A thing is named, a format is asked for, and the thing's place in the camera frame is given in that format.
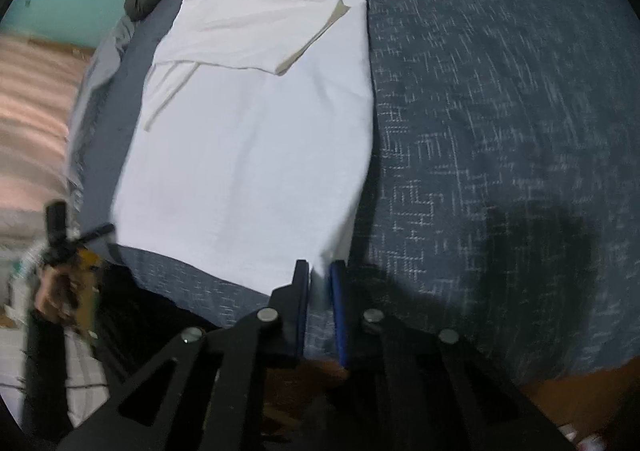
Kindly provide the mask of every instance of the bed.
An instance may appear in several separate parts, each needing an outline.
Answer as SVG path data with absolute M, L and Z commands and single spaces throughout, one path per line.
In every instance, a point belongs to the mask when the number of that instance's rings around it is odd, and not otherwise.
M 374 146 L 353 279 L 411 326 L 458 329 L 518 383 L 638 355 L 640 22 L 628 1 L 367 1 Z M 110 218 L 143 81 L 181 2 L 127 28 L 119 68 L 90 99 L 72 153 L 82 229 Z M 93 249 L 221 326 L 267 300 L 158 254 Z M 314 286 L 305 354 L 331 357 Z

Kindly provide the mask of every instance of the metal screw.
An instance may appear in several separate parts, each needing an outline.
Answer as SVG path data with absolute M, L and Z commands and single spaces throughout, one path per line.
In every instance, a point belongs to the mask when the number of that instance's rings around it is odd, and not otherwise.
M 278 311 L 274 308 L 263 308 L 258 310 L 258 319 L 263 323 L 272 323 L 278 318 Z
M 451 328 L 445 328 L 438 334 L 438 339 L 440 339 L 440 341 L 442 341 L 446 345 L 454 345 L 456 344 L 456 342 L 458 342 L 458 340 L 460 340 L 460 336 L 455 330 L 452 330 Z
M 385 314 L 382 310 L 378 310 L 377 308 L 370 308 L 368 310 L 364 310 L 362 318 L 367 323 L 375 324 L 380 323 L 385 318 Z
M 202 337 L 202 330 L 197 326 L 190 326 L 182 331 L 180 337 L 185 343 L 193 343 Z

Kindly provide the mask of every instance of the bedding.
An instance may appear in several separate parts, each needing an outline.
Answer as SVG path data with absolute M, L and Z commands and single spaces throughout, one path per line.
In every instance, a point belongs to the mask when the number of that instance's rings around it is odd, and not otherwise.
M 136 24 L 124 16 L 100 42 L 89 66 L 84 72 L 78 95 L 68 118 L 64 174 L 75 186 L 80 185 L 78 153 L 91 141 L 99 103 L 106 98 L 111 79 L 120 68 L 120 62 Z
M 110 218 L 143 81 L 182 0 L 133 34 L 74 158 L 79 225 Z M 518 383 L 640 352 L 640 24 L 626 0 L 367 0 L 374 147 L 350 267 L 409 325 L 457 328 Z M 218 325 L 266 296 L 104 242 Z M 312 284 L 306 355 L 332 353 Z

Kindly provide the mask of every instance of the gray blanket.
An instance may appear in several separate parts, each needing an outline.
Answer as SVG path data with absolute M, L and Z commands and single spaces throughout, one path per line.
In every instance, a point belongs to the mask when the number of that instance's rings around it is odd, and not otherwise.
M 140 22 L 78 153 L 90 228 L 111 199 L 154 49 Z M 458 328 L 516 381 L 640 351 L 640 23 L 626 0 L 368 0 L 376 131 L 350 267 L 410 325 Z M 264 304 L 156 254 L 98 247 L 228 325 Z M 312 308 L 309 356 L 330 355 Z

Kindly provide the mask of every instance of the human hand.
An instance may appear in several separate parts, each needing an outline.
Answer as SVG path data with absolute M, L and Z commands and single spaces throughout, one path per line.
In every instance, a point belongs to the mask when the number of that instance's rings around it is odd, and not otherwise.
M 67 324 L 73 319 L 73 312 L 65 309 L 65 289 L 69 287 L 71 271 L 70 265 L 38 269 L 40 288 L 36 293 L 35 307 L 47 321 Z

